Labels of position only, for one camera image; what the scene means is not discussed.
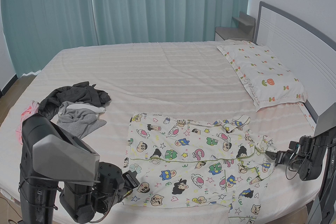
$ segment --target white headboard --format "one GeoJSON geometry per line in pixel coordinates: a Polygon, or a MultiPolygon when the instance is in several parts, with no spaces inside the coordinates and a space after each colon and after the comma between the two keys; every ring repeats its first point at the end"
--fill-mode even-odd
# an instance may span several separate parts
{"type": "Polygon", "coordinates": [[[266,45],[302,82],[317,121],[336,102],[336,42],[299,18],[260,2],[254,43],[266,45]]]}

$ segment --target pillowcase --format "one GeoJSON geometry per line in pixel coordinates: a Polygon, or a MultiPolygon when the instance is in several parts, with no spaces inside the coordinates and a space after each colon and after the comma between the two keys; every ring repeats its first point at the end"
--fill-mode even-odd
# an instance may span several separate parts
{"type": "Polygon", "coordinates": [[[217,48],[236,71],[256,112],[263,107],[306,101],[302,83],[267,46],[234,41],[217,48]]]}

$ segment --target wooden nightstand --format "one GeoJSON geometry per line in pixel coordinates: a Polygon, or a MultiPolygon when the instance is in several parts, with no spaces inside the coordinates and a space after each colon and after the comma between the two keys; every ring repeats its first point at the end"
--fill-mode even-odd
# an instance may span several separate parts
{"type": "Polygon", "coordinates": [[[255,18],[244,12],[239,12],[239,17],[232,17],[238,21],[238,28],[232,27],[216,27],[215,41],[223,41],[227,39],[253,41],[255,18]]]}

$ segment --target floor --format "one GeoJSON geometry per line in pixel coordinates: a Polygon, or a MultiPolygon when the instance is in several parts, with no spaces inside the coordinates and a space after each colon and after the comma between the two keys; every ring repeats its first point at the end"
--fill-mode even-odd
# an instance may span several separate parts
{"type": "MultiPolygon", "coordinates": [[[[7,116],[10,108],[15,104],[15,102],[34,78],[34,75],[23,76],[19,78],[8,90],[8,92],[0,98],[0,126],[7,116]]],[[[307,207],[304,206],[295,212],[292,212],[267,224],[305,224],[307,216],[307,207]]],[[[12,219],[14,221],[10,222],[10,224],[15,224],[21,220],[21,208],[12,201],[8,201],[7,198],[0,194],[0,224],[7,224],[8,219],[12,219]]]]}

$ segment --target bed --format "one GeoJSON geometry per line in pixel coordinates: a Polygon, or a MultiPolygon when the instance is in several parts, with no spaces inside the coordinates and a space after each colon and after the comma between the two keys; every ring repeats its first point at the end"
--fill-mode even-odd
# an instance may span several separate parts
{"type": "MultiPolygon", "coordinates": [[[[267,27],[259,29],[256,42],[272,45],[263,41],[267,27]]],[[[240,79],[216,48],[221,44],[217,41],[138,43],[59,52],[20,96],[0,127],[0,188],[19,200],[22,147],[16,140],[15,129],[28,102],[41,101],[55,88],[82,81],[97,84],[96,88],[108,92],[112,99],[106,105],[106,112],[100,115],[107,124],[83,140],[100,154],[101,161],[120,167],[126,153],[129,119],[136,111],[210,122],[226,115],[247,114],[253,132],[272,136],[278,150],[286,150],[290,140],[313,135],[312,126],[297,103],[263,108],[256,113],[240,79]]],[[[322,175],[314,181],[302,182],[299,177],[288,181],[284,171],[285,167],[278,167],[269,180],[267,192],[263,192],[267,193],[261,197],[266,206],[258,216],[259,223],[302,207],[320,188],[322,175]]],[[[59,210],[54,211],[54,220],[61,224],[74,223],[58,197],[56,205],[59,210]]],[[[228,211],[220,205],[153,209],[117,204],[102,223],[229,223],[227,216],[228,211]]]]}

